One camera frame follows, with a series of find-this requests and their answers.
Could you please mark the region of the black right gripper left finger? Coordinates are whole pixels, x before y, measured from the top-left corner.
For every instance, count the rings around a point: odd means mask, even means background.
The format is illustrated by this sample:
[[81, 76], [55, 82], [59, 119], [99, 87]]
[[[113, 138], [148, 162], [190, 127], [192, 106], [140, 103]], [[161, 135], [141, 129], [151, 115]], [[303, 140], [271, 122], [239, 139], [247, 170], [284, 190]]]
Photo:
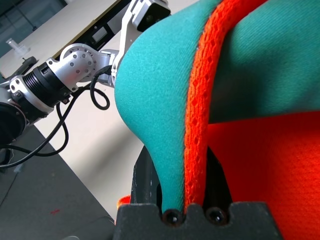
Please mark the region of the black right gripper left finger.
[[131, 184], [132, 204], [154, 204], [162, 207], [160, 181], [151, 159], [144, 146], [135, 162]]

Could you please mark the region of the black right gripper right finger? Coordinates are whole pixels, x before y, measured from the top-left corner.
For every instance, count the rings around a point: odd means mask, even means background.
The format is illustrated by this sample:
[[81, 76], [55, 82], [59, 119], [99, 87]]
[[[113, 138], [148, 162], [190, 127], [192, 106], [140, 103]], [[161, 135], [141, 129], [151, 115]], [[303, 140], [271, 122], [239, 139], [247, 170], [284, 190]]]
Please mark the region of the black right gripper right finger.
[[203, 208], [228, 208], [233, 202], [223, 167], [213, 151], [207, 148], [206, 183]]

